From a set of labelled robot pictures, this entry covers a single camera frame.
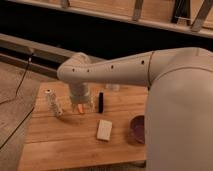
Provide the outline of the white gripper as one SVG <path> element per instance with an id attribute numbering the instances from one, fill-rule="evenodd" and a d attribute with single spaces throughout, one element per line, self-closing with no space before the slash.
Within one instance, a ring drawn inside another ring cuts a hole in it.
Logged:
<path id="1" fill-rule="evenodd" d="M 73 104 L 71 104 L 72 112 L 77 110 L 77 104 L 86 104 L 88 110 L 94 110 L 93 102 L 89 102 L 91 99 L 90 90 L 87 83 L 79 83 L 79 84 L 70 84 L 70 99 Z"/>

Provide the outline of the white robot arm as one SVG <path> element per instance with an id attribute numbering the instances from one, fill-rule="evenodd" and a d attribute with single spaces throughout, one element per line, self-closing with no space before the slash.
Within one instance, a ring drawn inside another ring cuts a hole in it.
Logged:
<path id="1" fill-rule="evenodd" d="M 213 52 L 173 48 L 97 63 L 75 53 L 57 77 L 74 103 L 89 100 L 89 83 L 147 87 L 146 171 L 213 171 Z"/>

